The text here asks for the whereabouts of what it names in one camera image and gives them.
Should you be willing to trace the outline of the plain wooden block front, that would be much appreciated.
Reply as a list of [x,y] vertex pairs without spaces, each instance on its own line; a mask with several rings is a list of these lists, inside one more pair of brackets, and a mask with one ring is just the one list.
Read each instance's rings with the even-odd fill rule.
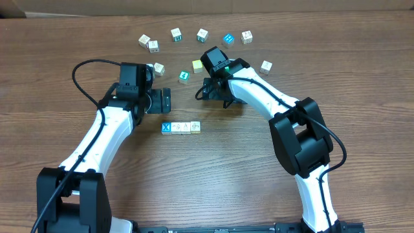
[[172,122],[171,123],[171,133],[172,134],[181,134],[181,123],[180,122]]

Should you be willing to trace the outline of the wooden letter A block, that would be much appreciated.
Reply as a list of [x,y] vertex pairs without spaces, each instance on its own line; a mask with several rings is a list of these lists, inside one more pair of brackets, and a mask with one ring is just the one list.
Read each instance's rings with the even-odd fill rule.
[[185,134],[191,134],[191,123],[190,122],[181,122],[180,123],[180,132]]

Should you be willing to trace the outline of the wooden block yellow side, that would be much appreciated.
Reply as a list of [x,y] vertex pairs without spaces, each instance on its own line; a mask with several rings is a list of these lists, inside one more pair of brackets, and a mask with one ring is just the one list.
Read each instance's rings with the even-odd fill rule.
[[201,123],[199,121],[190,122],[191,134],[199,134],[201,132]]

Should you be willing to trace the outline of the blue X block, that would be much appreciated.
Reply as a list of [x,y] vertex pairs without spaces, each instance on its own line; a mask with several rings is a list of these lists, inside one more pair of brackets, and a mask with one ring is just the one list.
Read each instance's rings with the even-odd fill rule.
[[163,135],[170,135],[171,134],[171,122],[163,122],[161,124],[161,133]]

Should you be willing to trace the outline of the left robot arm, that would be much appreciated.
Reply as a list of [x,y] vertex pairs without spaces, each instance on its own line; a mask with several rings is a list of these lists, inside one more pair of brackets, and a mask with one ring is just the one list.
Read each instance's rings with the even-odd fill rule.
[[119,63],[119,81],[94,100],[96,118],[78,147],[36,180],[33,232],[138,232],[135,221],[114,217],[105,176],[120,145],[146,114],[171,111],[171,90],[153,89],[155,65]]

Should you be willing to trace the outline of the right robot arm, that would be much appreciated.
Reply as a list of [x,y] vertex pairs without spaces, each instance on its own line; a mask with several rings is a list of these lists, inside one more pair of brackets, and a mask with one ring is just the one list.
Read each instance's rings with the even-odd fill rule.
[[332,133],[326,128],[317,103],[299,101],[264,81],[244,60],[231,60],[218,47],[207,50],[201,62],[209,73],[199,90],[203,99],[252,106],[269,123],[276,158],[295,177],[303,205],[303,232],[341,232],[327,174]]

